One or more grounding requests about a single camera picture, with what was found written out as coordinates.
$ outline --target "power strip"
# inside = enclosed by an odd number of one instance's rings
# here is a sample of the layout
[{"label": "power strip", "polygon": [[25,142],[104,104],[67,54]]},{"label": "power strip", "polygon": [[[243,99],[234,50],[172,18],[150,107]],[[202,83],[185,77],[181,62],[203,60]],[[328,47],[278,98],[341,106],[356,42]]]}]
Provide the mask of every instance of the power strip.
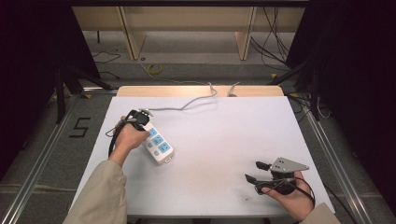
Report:
[{"label": "power strip", "polygon": [[149,122],[144,126],[149,132],[149,137],[143,142],[143,146],[159,164],[168,163],[175,154],[174,149],[158,130]]}]

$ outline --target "white tabletop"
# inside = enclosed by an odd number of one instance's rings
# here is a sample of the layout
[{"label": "white tabletop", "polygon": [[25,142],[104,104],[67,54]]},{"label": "white tabletop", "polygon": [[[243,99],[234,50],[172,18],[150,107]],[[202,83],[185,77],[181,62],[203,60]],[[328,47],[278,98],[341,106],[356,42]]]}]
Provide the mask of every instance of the white tabletop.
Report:
[{"label": "white tabletop", "polygon": [[[107,110],[86,172],[107,159],[112,129],[131,109],[182,107],[189,97],[114,97]],[[174,147],[175,156],[158,165],[139,147],[124,163],[130,216],[135,217],[273,217],[282,206],[260,196],[245,174],[270,180],[255,161],[276,158],[308,165],[305,180],[317,204],[332,204],[321,183],[287,97],[217,97],[196,101],[185,111],[152,111],[151,123]]]}]

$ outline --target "metal frame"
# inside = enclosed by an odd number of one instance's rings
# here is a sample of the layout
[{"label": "metal frame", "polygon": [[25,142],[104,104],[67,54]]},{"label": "metal frame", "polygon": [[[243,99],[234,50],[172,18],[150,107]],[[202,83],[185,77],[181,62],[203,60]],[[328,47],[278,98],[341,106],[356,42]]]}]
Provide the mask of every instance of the metal frame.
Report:
[{"label": "metal frame", "polygon": [[357,221],[361,224],[363,223],[373,223],[370,216],[367,213],[367,209],[359,196],[359,193],[356,191],[353,186],[347,171],[344,169],[343,164],[338,159],[337,154],[332,148],[332,144],[329,141],[329,138],[326,135],[323,127],[320,124],[320,121],[317,121],[316,118],[312,115],[311,112],[308,112],[307,109],[304,109],[307,112],[309,123],[311,124],[312,130],[318,138],[321,148],[323,149],[326,158],[334,171],[335,177],[337,178],[342,191],[344,192],[346,199],[349,203],[349,206],[352,209],[352,212],[357,219]]},{"label": "metal frame", "polygon": [[50,155],[55,149],[56,144],[58,143],[59,138],[64,131],[64,126],[69,121],[70,114],[73,112],[73,108],[77,104],[78,100],[79,95],[73,95],[70,98],[64,118],[59,124],[56,124],[55,128],[53,129],[52,134],[50,135],[47,144],[44,146],[37,161],[35,162],[32,171],[27,176],[17,196],[14,198],[8,210],[6,211],[6,215],[3,217],[1,222],[2,224],[16,223],[18,221],[18,218],[20,217],[24,206],[27,204],[27,201],[29,200],[32,191],[35,188],[35,184],[37,183],[42,172],[44,171],[44,168],[46,167],[46,164],[50,159]]},{"label": "metal frame", "polygon": [[308,7],[333,5],[337,0],[30,0],[29,5],[73,7]]}]

